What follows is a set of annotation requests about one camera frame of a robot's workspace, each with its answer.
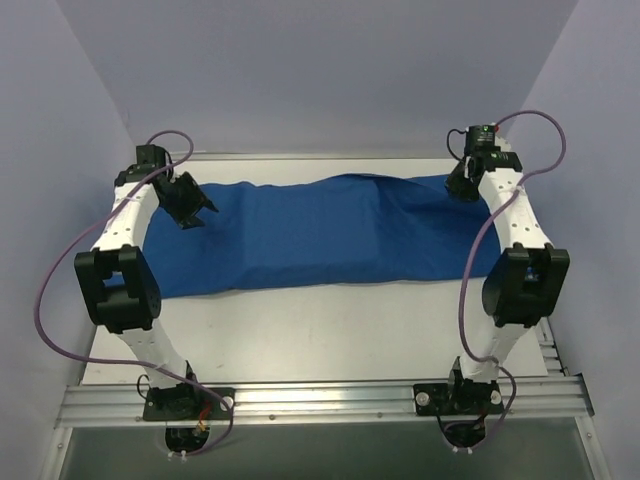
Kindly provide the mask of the blue surgical wrap cloth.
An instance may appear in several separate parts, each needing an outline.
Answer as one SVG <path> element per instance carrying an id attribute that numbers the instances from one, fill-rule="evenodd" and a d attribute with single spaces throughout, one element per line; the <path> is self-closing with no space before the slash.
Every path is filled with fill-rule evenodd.
<path id="1" fill-rule="evenodd" d="M 215 204 L 183 230 L 152 217 L 144 256 L 166 298 L 322 284 L 458 280 L 499 257 L 482 202 L 440 176 L 345 174 L 290 186 L 209 183 Z"/>

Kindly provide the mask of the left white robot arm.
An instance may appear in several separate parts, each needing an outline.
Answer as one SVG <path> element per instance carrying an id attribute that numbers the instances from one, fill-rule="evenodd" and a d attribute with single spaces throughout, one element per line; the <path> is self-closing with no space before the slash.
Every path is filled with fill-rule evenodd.
<path id="1" fill-rule="evenodd" d="M 103 232 L 90 251 L 79 253 L 74 269 L 89 317 L 124 342 L 142 363 L 149 380 L 148 401 L 179 419 L 194 417 L 202 395 L 195 374 L 159 324 L 160 287 L 142 246 L 151 218 L 163 209 L 181 228 L 203 226 L 201 210 L 214 203 L 194 178 L 175 175 L 168 152 L 147 143 L 136 149 L 136 161 L 114 182 L 114 204 Z"/>

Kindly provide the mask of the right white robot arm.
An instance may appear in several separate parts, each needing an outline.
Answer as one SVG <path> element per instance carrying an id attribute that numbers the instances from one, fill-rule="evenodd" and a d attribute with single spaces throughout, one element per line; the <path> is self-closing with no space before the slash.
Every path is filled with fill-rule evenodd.
<path id="1" fill-rule="evenodd" d="M 543 232 L 523 177 L 515 153 L 469 146 L 445 183 L 455 197 L 484 201 L 490 217 L 481 230 L 495 230 L 500 247 L 481 291 L 488 319 L 474 336 L 460 337 L 463 353 L 443 390 L 455 412 L 499 403 L 494 384 L 505 361 L 519 340 L 553 312 L 570 265 L 567 250 L 554 247 Z"/>

